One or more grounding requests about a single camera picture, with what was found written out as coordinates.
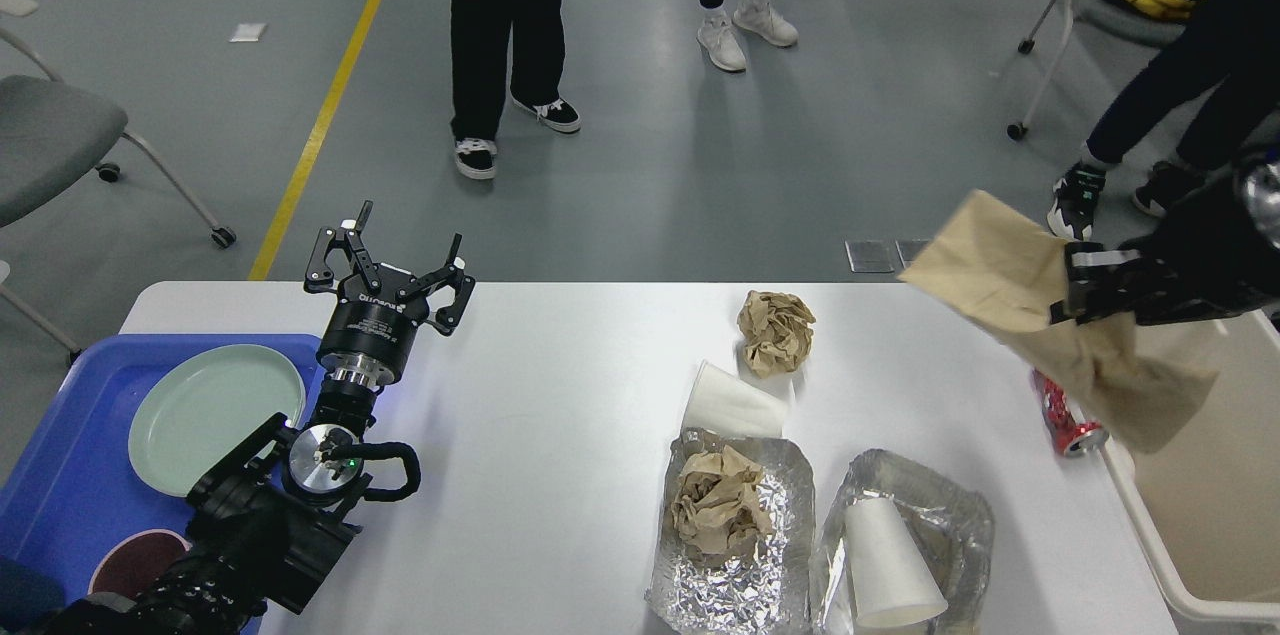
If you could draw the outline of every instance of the brown paper bag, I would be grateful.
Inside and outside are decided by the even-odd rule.
[[[1050,306],[1066,294],[1065,243],[975,189],[900,279],[1051,376],[1121,443],[1156,452],[1199,411],[1217,374],[1138,356],[1132,312],[1050,325]]]

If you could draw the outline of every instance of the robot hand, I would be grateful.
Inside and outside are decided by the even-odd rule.
[[[1065,248],[1066,298],[1051,320],[1133,311],[1139,325],[1234,318],[1280,301],[1280,149],[1171,206],[1152,234],[1115,251]]]

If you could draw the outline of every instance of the crumpled paper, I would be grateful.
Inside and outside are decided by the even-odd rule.
[[[751,291],[737,312],[737,329],[746,337],[742,357],[756,376],[795,373],[813,347],[813,312],[786,293]]]
[[[1056,380],[1121,443],[1156,452],[1199,411],[1217,373],[1135,353],[1133,312],[1050,325],[1051,303],[1066,294],[1065,243],[975,189],[899,278]]]
[[[754,554],[756,540],[773,533],[756,492],[763,478],[763,467],[728,446],[691,456],[669,511],[680,539],[704,556]]]

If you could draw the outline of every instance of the paper cup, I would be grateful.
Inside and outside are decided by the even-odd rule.
[[[723,438],[781,438],[787,410],[787,403],[704,360],[681,429],[703,428]]]
[[[143,530],[129,535],[97,563],[88,581],[88,594],[115,593],[136,600],[188,549],[191,543],[173,530]]]
[[[845,547],[859,627],[905,627],[947,609],[892,499],[846,508]]]

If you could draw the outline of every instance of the aluminum foil tray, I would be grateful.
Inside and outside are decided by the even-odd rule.
[[[928,635],[975,635],[991,575],[995,518],[978,493],[887,451],[868,451],[849,463],[813,553],[813,627],[827,635],[876,632],[854,625],[845,576],[845,508],[859,499],[892,498],[906,520],[947,611],[928,622]]]
[[[667,507],[686,458],[717,452],[726,444],[764,467],[760,502],[773,520],[774,533],[756,545],[754,558],[708,566],[686,552]],[[682,635],[808,634],[813,503],[813,470],[795,443],[722,440],[704,430],[686,430],[671,444],[653,580],[645,594],[649,607]]]

